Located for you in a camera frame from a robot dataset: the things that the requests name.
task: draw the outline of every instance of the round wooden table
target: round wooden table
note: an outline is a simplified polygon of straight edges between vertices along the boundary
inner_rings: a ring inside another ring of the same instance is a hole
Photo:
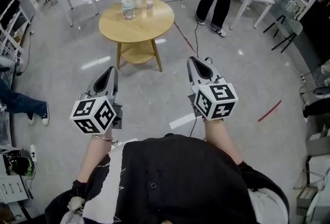
[[[121,3],[109,7],[101,16],[98,26],[101,33],[117,45],[117,69],[120,57],[133,64],[145,63],[156,57],[159,70],[161,62],[155,38],[163,35],[174,22],[174,13],[170,6],[160,0],[152,0],[154,6],[147,11],[146,0],[142,7],[135,9],[136,17],[126,20]]]

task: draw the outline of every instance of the concrete floor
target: concrete floor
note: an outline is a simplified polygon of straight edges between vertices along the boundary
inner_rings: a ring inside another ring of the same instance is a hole
[[[44,6],[34,17],[29,28],[35,34],[28,68],[14,84],[16,91],[49,104],[48,127],[39,119],[29,126],[24,114],[14,116],[16,145],[36,146],[37,173],[31,192],[35,197],[32,204],[40,212],[54,197],[71,188],[87,147],[89,137],[83,136],[69,120],[74,102],[86,91],[95,73],[116,64],[116,44],[101,35],[98,21],[107,7],[120,0],[97,0],[100,14],[96,16],[90,0],[71,1],[73,27],[56,3]],[[199,0],[163,1],[170,1],[177,25],[196,49],[194,13]],[[299,97],[302,82],[293,69],[307,73],[308,68],[294,45],[283,54],[280,48],[271,51],[281,37],[277,35],[274,39],[273,31],[262,33],[272,21],[270,16],[257,29],[253,28],[258,18],[253,7],[244,12],[236,28],[230,31],[228,25],[240,4],[240,0],[232,0],[224,25],[226,38],[209,28],[211,9],[206,25],[196,31],[199,56],[212,57],[213,64],[233,85],[242,79],[244,67],[244,79],[236,87],[238,105],[225,122],[245,161],[273,179],[290,198],[291,223],[296,223],[292,188],[302,172],[310,124],[302,116]],[[159,39],[162,73],[155,59],[142,65],[121,63],[116,101],[123,104],[123,129],[114,132],[119,141],[162,137],[168,132],[189,135],[193,126],[189,122],[172,131],[169,123],[192,113],[187,98],[191,90],[186,62],[194,52],[174,25]],[[28,38],[24,47],[28,49]],[[109,56],[109,61],[86,68],[86,64]],[[279,100],[282,103],[258,122]],[[204,137],[200,120],[192,136]]]

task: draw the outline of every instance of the blue jeans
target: blue jeans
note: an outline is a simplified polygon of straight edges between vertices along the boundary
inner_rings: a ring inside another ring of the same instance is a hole
[[[21,93],[12,92],[11,89],[0,78],[0,99],[7,105],[7,112],[37,114],[43,117],[47,112],[47,104],[25,96]]]

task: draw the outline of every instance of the wooden table top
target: wooden table top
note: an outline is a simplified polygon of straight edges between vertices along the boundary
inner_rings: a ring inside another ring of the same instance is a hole
[[[101,33],[118,43],[143,42],[164,34],[174,22],[172,8],[160,0],[152,0],[154,6],[147,11],[145,1],[142,0],[141,8],[135,9],[133,20],[124,18],[121,3],[110,6],[98,23]]]

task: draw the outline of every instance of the shirt button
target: shirt button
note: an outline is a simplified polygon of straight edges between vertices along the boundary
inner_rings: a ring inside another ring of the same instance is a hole
[[[156,189],[156,188],[158,187],[158,185],[157,185],[157,183],[155,183],[155,182],[151,182],[151,183],[149,184],[149,187],[150,187],[151,189]]]

